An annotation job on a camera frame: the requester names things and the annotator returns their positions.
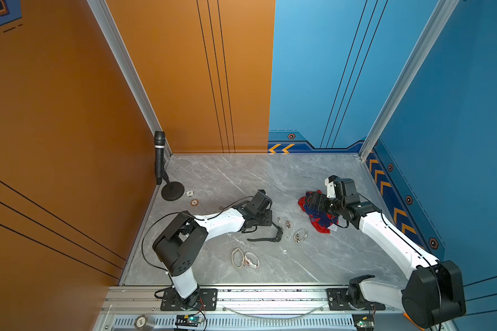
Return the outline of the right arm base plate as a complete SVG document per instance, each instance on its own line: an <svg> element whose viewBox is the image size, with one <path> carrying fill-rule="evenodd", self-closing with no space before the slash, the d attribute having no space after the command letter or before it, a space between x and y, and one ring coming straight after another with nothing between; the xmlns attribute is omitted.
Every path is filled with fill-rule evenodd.
<svg viewBox="0 0 497 331"><path fill-rule="evenodd" d="M381 303L373 303L364 301L360 303L352 303L346 288L327 288L327 301L331 311L348 311L348 310L372 310L383 311L386 306Z"/></svg>

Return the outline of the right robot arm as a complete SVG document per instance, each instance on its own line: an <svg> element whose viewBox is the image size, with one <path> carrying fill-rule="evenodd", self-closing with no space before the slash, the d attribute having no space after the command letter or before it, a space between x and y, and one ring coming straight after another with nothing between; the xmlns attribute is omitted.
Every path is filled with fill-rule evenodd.
<svg viewBox="0 0 497 331"><path fill-rule="evenodd" d="M461 269L452 261L441 261L406 237L385 219L371 201L328 198L319 192L305 200L310 209L342 217L374 240L405 274L405 286L377 281L367 274L351 279L349 305L364 309L380 303L402 310L420 328L429 328L462 317L466 313Z"/></svg>

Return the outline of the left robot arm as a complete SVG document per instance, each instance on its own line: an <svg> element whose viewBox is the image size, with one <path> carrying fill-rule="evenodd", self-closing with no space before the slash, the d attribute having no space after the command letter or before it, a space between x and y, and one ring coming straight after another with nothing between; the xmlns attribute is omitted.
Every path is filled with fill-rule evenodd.
<svg viewBox="0 0 497 331"><path fill-rule="evenodd" d="M175 291L185 307L199 301L200 287L192 266L203 245L230 233L247 233L261 226L274 226L272 200L258 190L249 200L236 201L216 214L192 215L189 211L176 214L152 244L153 252L164 264Z"/></svg>

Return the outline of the red and blue cloth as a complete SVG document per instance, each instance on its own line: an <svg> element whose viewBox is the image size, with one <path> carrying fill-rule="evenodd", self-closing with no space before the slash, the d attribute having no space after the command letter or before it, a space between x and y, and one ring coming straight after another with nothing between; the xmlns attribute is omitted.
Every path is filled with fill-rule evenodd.
<svg viewBox="0 0 497 331"><path fill-rule="evenodd" d="M338 218L332 216L330 214L317 211L313 208L310 208L307 203L307 197L311 195L313 191L307 191L304 197L301 197L298 200L298 205L303 212L305 212L312 226L319 232L323 234L329 234L331 231L337 231L338 227Z"/></svg>

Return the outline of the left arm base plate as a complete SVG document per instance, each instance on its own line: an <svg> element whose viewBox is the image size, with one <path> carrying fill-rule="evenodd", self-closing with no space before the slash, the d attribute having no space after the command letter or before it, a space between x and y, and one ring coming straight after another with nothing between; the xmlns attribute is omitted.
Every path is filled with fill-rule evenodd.
<svg viewBox="0 0 497 331"><path fill-rule="evenodd" d="M217 302L218 290L216 288L198 288L186 299L182 299L175 288L169 288L163 292L160 310L201 310L209 312L216 310Z"/></svg>

